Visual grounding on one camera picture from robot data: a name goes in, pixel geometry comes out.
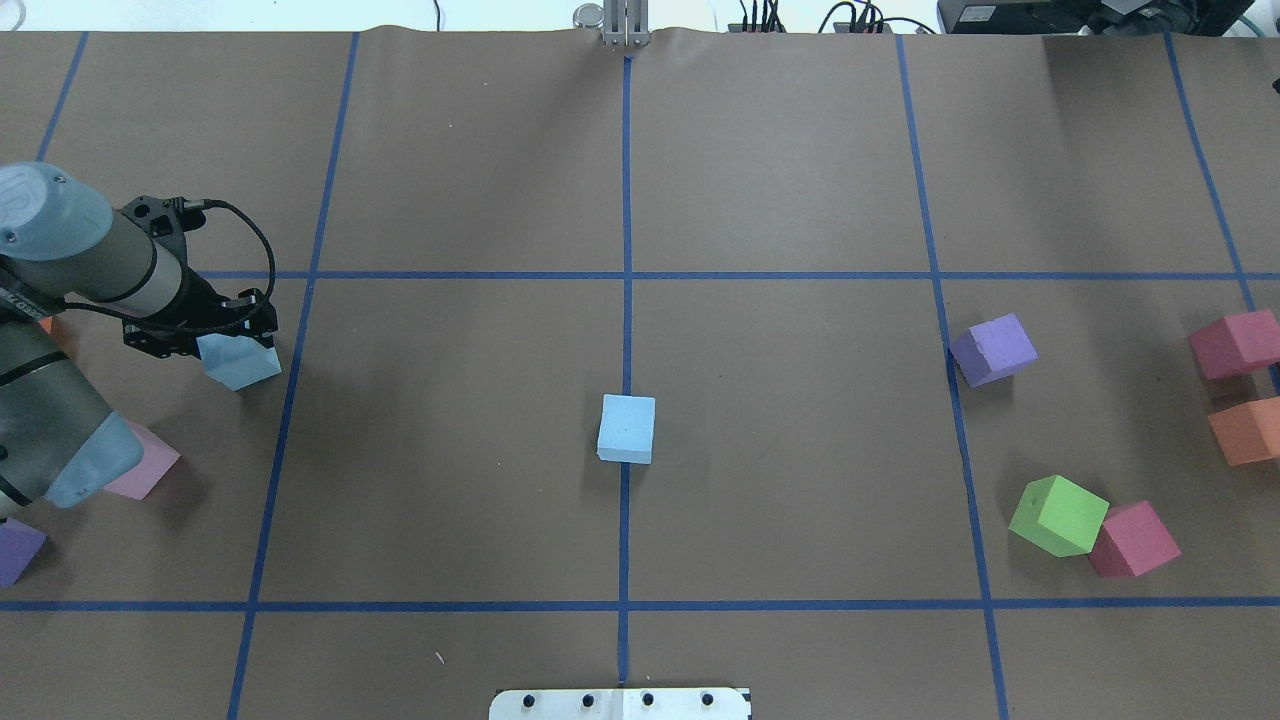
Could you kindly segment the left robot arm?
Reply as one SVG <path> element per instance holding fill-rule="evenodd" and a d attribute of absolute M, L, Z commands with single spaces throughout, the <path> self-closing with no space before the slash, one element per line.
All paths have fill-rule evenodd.
<path fill-rule="evenodd" d="M 1 170 L 1 515 L 44 500 L 69 509 L 134 470 L 142 441 L 50 331 L 55 316 L 95 313 L 122 324 L 124 346 L 197 357 L 238 391 L 280 373 L 268 283 L 236 296 L 189 264 L 187 236 L 216 199 L 140 196 L 114 208 L 44 161 Z"/>

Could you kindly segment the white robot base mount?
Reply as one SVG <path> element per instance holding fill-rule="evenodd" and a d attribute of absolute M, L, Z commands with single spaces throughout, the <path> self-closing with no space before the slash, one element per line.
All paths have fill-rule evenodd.
<path fill-rule="evenodd" d="M 751 719 L 750 692 L 731 687 L 512 689 L 489 719 Z"/>

